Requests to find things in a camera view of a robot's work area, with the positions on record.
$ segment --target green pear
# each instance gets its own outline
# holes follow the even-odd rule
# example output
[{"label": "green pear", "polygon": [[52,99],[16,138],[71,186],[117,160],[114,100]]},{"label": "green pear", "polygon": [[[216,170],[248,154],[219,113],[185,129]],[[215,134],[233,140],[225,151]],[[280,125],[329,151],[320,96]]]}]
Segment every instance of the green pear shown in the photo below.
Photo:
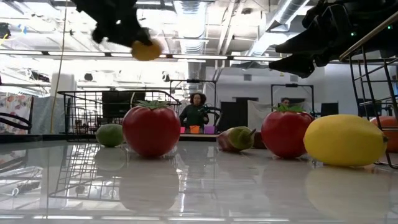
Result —
[{"label": "green pear", "polygon": [[253,147],[255,132],[244,126],[230,128],[217,136],[217,143],[222,151],[240,152]]}]

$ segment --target floor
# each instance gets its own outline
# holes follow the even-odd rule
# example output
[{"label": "floor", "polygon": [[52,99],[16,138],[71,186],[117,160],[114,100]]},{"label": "floor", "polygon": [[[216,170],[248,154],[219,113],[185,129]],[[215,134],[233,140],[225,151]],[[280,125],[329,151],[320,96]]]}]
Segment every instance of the floor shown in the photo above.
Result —
[{"label": "floor", "polygon": [[96,144],[4,144],[0,222],[398,223],[398,175],[215,142],[180,142],[157,160]]}]

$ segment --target tomato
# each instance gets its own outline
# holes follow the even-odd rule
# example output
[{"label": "tomato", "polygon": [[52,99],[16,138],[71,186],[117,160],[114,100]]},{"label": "tomato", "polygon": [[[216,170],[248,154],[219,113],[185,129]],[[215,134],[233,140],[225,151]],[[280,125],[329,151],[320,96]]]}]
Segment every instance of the tomato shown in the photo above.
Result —
[{"label": "tomato", "polygon": [[[381,126],[383,128],[398,128],[398,122],[394,116],[379,116]],[[372,118],[371,122],[377,126],[377,119]],[[383,131],[387,136],[387,152],[398,152],[398,132]]]},{"label": "tomato", "polygon": [[130,109],[124,116],[123,136],[139,155],[163,156],[178,142],[180,119],[165,104],[143,103]]},{"label": "tomato", "polygon": [[296,158],[306,153],[303,138],[312,121],[305,112],[274,111],[262,123],[262,141],[275,155]]}]

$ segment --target orange cup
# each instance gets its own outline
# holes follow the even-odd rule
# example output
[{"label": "orange cup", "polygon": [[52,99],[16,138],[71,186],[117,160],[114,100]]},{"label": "orange cup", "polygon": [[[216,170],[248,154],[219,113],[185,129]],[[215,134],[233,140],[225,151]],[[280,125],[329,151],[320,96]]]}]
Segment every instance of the orange cup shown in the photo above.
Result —
[{"label": "orange cup", "polygon": [[200,134],[200,126],[192,125],[189,126],[191,134]]}]

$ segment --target person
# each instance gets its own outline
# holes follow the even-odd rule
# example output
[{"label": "person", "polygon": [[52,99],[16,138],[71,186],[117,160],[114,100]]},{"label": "person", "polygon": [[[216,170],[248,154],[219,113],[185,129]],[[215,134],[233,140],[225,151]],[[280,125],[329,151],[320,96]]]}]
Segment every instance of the person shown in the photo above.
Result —
[{"label": "person", "polygon": [[186,106],[180,115],[181,126],[187,129],[190,126],[200,126],[203,129],[209,123],[209,117],[205,113],[203,105],[206,103],[206,95],[194,93],[190,95],[190,105]]},{"label": "person", "polygon": [[283,98],[281,99],[280,103],[281,103],[282,105],[287,106],[287,107],[290,106],[290,100],[289,100],[287,97],[283,97]]}]

